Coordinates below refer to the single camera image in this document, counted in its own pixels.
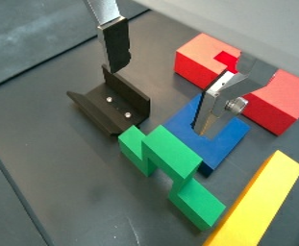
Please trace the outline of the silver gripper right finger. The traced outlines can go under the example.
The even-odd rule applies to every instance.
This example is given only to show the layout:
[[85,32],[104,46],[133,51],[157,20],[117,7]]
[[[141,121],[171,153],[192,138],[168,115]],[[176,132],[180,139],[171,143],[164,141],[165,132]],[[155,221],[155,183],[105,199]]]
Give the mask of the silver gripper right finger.
[[264,87],[274,77],[278,68],[251,54],[242,52],[236,62],[236,73],[222,84],[212,83],[201,93],[192,129],[203,135],[227,111],[243,112],[248,101],[243,98],[250,92]]

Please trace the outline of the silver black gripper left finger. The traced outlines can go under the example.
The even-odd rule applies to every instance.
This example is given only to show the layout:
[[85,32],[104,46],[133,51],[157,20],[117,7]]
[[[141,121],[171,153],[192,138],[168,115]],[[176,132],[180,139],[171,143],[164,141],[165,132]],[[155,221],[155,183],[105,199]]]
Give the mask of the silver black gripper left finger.
[[111,73],[129,63],[128,20],[120,15],[116,0],[83,0],[97,23],[97,36],[105,52]]

